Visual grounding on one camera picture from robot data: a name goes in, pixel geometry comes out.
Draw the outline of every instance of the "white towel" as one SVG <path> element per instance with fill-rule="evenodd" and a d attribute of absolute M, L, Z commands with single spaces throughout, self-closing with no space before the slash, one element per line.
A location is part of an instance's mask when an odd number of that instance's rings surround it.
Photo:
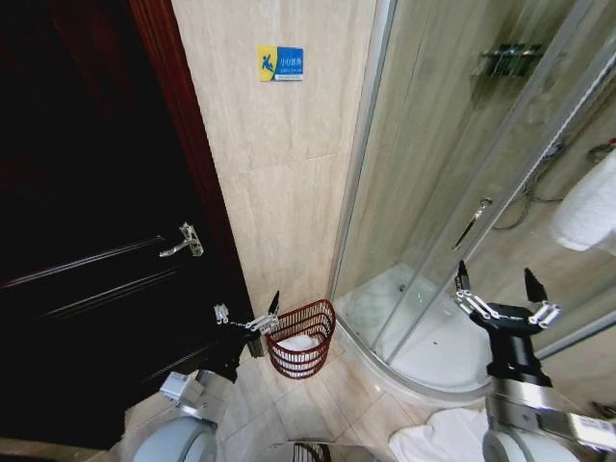
<path fill-rule="evenodd" d="M 317 340 L 314 337 L 310 337 L 309 335 L 305 335 L 305 334 L 296 335 L 295 337 L 290 337 L 286 340 L 278 342 L 279 347 L 289 349 L 290 351 L 307 351 L 308 349 L 316 347 L 318 344 L 319 344 L 319 340 Z M 310 356 L 309 355 L 302 356 L 301 360 L 308 361 L 309 359 L 311 359 L 311 356 L 316 356 L 316 354 L 312 353 L 312 355 Z M 313 366 L 316 366 L 319 363 L 320 358 L 317 358 L 313 361 L 310 361 L 310 362 L 307 362 L 306 364 L 301 364 L 301 365 L 293 364 L 288 361 L 284 361 L 282 359 L 276 359 L 276 361 L 278 362 L 278 364 L 285 367 L 287 370 L 304 371 L 304 372 L 287 371 L 287 373 L 291 377 L 303 377 L 304 375 L 308 374 L 308 372 L 306 372 L 307 369 Z"/>
<path fill-rule="evenodd" d="M 432 414 L 426 425 L 397 431 L 389 447 L 398 462 L 478 462 L 486 431 L 485 410 L 447 409 Z"/>
<path fill-rule="evenodd" d="M 616 255 L 616 150 L 569 191 L 554 215 L 552 236 L 572 250 L 596 246 Z"/>

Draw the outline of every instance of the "door handle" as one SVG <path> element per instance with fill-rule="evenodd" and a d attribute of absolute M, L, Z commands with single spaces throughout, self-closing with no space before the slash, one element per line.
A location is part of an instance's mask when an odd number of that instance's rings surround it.
<path fill-rule="evenodd" d="M 466 228 L 464 228 L 464 231 L 462 231 L 462 234 L 460 235 L 458 240 L 455 242 L 451 250 L 458 249 L 458 247 L 462 244 L 462 241 L 464 241 L 464 238 L 466 238 L 467 235 L 471 232 L 471 228 L 473 228 L 476 221 L 479 219 L 479 217 L 483 215 L 483 212 L 485 212 L 485 209 L 487 209 L 491 205 L 492 205 L 492 199 L 490 197 L 484 197 L 483 199 L 479 201 L 479 207 L 477 207 L 477 210 L 475 210 L 475 213 L 471 217 L 471 221 L 469 221 L 469 224 L 466 225 Z"/>
<path fill-rule="evenodd" d="M 194 227 L 191 224 L 184 222 L 182 226 L 180 226 L 180 231 L 184 235 L 184 241 L 180 244 L 170 248 L 169 250 L 163 250 L 159 253 L 159 257 L 170 257 L 171 255 L 176 254 L 184 247 L 189 246 L 191 248 L 191 253 L 193 257 L 200 257 L 203 255 L 203 246 L 201 245 L 201 241 L 199 240 L 196 232 L 194 231 Z"/>

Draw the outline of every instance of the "red wire basket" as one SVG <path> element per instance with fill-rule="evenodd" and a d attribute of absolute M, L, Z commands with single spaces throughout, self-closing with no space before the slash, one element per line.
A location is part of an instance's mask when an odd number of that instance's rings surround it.
<path fill-rule="evenodd" d="M 269 359 L 274 368 L 295 380 L 312 377 L 325 364 L 329 344 L 336 328 L 336 314 L 329 300 L 319 300 L 278 317 L 279 324 L 266 334 Z M 279 345 L 297 335 L 308 335 L 319 344 L 293 351 Z"/>

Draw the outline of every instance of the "blue sign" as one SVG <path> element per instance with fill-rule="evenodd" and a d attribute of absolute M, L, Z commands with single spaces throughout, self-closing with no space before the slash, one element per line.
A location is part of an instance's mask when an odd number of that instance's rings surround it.
<path fill-rule="evenodd" d="M 262 82 L 303 80 L 304 50 L 285 46 L 259 46 Z"/>

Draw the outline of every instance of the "shower enclosure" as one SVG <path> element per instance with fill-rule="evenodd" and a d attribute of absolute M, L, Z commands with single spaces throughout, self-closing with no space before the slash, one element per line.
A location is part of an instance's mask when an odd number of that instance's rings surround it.
<path fill-rule="evenodd" d="M 613 322 L 616 257 L 562 247 L 550 223 L 616 136 L 615 30 L 609 1 L 377 2 L 331 298 L 409 394 L 485 393 L 487 336 L 451 300 L 461 259 L 488 301 L 527 304 L 525 267 L 544 282 L 564 312 L 544 357 Z"/>

